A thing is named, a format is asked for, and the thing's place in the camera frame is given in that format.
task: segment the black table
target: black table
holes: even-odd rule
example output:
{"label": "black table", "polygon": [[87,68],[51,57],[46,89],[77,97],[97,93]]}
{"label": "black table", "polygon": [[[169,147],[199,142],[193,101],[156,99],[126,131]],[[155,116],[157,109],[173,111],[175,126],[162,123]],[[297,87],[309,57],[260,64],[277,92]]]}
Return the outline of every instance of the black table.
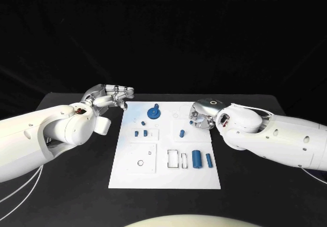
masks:
{"label": "black table", "polygon": [[[51,93],[38,109],[78,102],[82,94]],[[131,101],[196,101],[212,97],[227,104],[260,107],[284,115],[277,99],[267,95],[146,95]],[[36,189],[13,214],[0,222],[9,227],[121,227],[175,214],[235,218],[264,227],[327,226],[327,185],[306,172],[250,151],[234,150],[216,129],[211,130],[221,190],[108,189],[123,110],[110,108],[107,136],[67,151],[44,168]],[[0,184],[3,198],[34,173]],[[23,189],[0,204],[0,217],[26,196]]]}

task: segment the white cable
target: white cable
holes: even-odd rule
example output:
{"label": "white cable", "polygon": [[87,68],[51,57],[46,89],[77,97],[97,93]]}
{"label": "white cable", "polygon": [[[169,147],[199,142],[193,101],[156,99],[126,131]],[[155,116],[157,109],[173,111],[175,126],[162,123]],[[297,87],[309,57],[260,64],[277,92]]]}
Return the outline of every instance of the white cable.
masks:
{"label": "white cable", "polygon": [[261,110],[261,111],[267,112],[270,115],[274,115],[268,110],[264,110],[264,109],[260,109],[260,108],[255,108],[255,107],[250,107],[250,106],[244,106],[244,105],[240,105],[240,104],[235,104],[235,103],[232,103],[232,105],[238,106],[238,107],[248,108],[248,109]]}
{"label": "white cable", "polygon": [[[42,174],[42,169],[44,169],[44,165],[41,166],[41,171],[39,171],[39,177],[41,177],[41,174]],[[35,189],[35,187],[36,187],[36,184],[38,184],[38,182],[39,182],[39,177],[38,177],[38,179],[36,179],[36,183],[35,183],[35,186],[34,186],[34,188],[31,189],[31,192],[29,192],[29,194],[26,195],[26,198],[23,199],[23,201],[21,202],[21,204],[13,208],[13,210],[2,217],[2,219],[0,219],[0,221],[16,211],[16,209],[19,208],[19,206],[22,205],[22,203],[26,201],[26,199],[29,198],[29,195],[31,195],[31,193],[32,193],[32,191],[34,191],[34,189]]]}
{"label": "white cable", "polygon": [[21,186],[21,188],[19,188],[8,197],[5,197],[5,198],[0,200],[0,202],[3,202],[10,196],[13,196],[13,195],[19,192],[19,190],[29,184],[29,182],[34,180],[34,178],[35,178],[35,176],[36,176],[36,174],[38,174],[39,171],[41,171],[41,167],[39,167],[39,169],[38,169],[35,175],[34,175],[34,176],[31,177],[31,179],[28,180],[28,182]]}
{"label": "white cable", "polygon": [[304,168],[301,168],[303,169],[303,171],[313,177],[313,178],[316,178],[319,181],[322,181],[323,183],[326,183],[327,184],[327,182],[326,181],[323,181],[323,180],[320,180]]}

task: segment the blue plastic part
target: blue plastic part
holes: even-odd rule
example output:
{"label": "blue plastic part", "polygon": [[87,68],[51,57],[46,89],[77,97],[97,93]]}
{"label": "blue plastic part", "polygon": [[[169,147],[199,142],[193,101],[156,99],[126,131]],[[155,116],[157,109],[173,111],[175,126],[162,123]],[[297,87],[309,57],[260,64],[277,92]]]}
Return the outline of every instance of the blue plastic part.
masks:
{"label": "blue plastic part", "polygon": [[208,166],[209,166],[209,168],[212,168],[214,167],[214,163],[212,163],[211,154],[206,154],[206,160],[208,160]]}
{"label": "blue plastic part", "polygon": [[183,138],[185,137],[185,130],[180,130],[180,133],[179,133],[179,136],[180,136],[180,138]]}
{"label": "blue plastic part", "polygon": [[162,114],[162,112],[160,112],[160,109],[159,109],[159,105],[156,104],[155,108],[152,108],[147,112],[149,118],[157,119],[160,117],[160,114]]}
{"label": "blue plastic part", "polygon": [[195,150],[192,152],[192,161],[193,161],[193,168],[201,169],[202,168],[202,153],[199,150]]}

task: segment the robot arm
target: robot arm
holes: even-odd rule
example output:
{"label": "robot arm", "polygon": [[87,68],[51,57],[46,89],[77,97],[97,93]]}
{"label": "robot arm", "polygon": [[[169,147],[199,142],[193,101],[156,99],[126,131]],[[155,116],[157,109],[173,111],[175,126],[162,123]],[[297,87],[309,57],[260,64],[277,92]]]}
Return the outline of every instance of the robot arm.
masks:
{"label": "robot arm", "polygon": [[54,160],[82,145],[93,132],[107,135],[110,119],[101,117],[108,107],[127,110],[124,98],[134,89],[97,85],[80,103],[61,105],[0,121],[0,182],[5,182]]}
{"label": "robot arm", "polygon": [[227,107],[208,98],[195,102],[189,118],[198,128],[216,125],[234,149],[250,150],[288,166],[327,171],[327,126],[258,109],[268,113],[261,116],[251,109],[258,108],[237,104]]}

